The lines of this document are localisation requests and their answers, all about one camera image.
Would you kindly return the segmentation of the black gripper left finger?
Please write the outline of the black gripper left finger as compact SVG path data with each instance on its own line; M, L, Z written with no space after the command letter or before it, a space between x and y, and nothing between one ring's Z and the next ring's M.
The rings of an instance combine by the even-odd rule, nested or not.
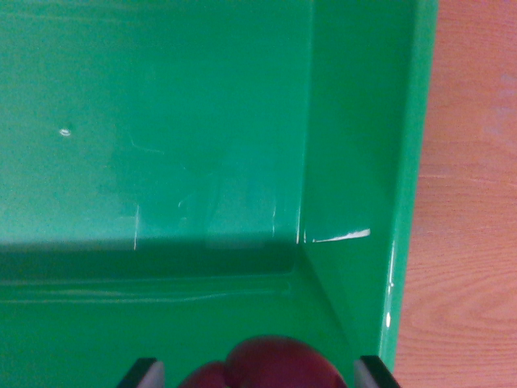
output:
M138 358L117 388L164 388L165 366L157 358Z

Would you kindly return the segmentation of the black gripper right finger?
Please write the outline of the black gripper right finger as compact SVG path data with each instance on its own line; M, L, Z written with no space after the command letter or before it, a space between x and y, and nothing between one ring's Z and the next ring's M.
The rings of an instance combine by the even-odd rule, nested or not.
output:
M361 356L354 362L355 388L401 388L378 356Z

